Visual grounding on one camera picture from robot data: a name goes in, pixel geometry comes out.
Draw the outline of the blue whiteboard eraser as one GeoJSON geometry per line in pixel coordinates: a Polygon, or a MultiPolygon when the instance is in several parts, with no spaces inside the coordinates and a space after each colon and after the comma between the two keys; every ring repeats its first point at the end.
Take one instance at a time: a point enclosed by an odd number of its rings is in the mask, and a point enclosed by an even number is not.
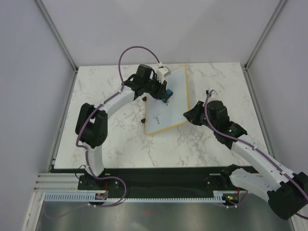
{"type": "Polygon", "coordinates": [[[173,91],[170,90],[170,89],[167,89],[166,90],[166,97],[165,98],[162,98],[161,101],[164,102],[164,103],[167,103],[169,98],[173,95],[173,91]]]}

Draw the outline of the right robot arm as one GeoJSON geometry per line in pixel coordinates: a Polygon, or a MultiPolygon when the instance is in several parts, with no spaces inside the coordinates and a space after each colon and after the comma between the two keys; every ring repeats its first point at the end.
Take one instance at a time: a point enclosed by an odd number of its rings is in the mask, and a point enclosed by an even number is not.
{"type": "Polygon", "coordinates": [[[295,173],[267,152],[257,147],[247,131],[230,120],[228,110],[221,101],[198,101],[184,117],[193,125],[210,128],[217,141],[245,159],[258,173],[231,165],[220,177],[226,190],[239,187],[266,201],[281,219],[300,216],[300,210],[308,204],[308,176],[295,173]]]}

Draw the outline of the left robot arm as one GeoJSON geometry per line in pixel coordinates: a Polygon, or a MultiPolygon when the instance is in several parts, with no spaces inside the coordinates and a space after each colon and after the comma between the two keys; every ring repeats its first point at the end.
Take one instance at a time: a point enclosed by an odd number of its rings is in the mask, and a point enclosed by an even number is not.
{"type": "Polygon", "coordinates": [[[102,144],[108,135],[108,119],[145,93],[166,103],[173,95],[167,89],[165,80],[170,74],[171,70],[166,66],[161,65],[153,70],[150,66],[141,64],[136,73],[123,81],[120,89],[108,99],[98,105],[82,105],[75,128],[76,146],[86,151],[86,171],[91,174],[88,182],[91,187],[99,190],[105,185],[105,177],[101,175],[104,171],[102,144]]]}

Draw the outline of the yellow framed whiteboard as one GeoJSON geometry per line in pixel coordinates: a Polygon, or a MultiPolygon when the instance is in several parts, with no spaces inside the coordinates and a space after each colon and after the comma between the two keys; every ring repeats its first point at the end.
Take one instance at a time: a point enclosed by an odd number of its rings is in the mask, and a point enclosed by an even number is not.
{"type": "Polygon", "coordinates": [[[183,116],[190,110],[186,65],[182,64],[171,71],[171,75],[167,77],[167,88],[173,95],[166,103],[147,96],[144,124],[146,135],[154,135],[187,123],[183,116]]]}

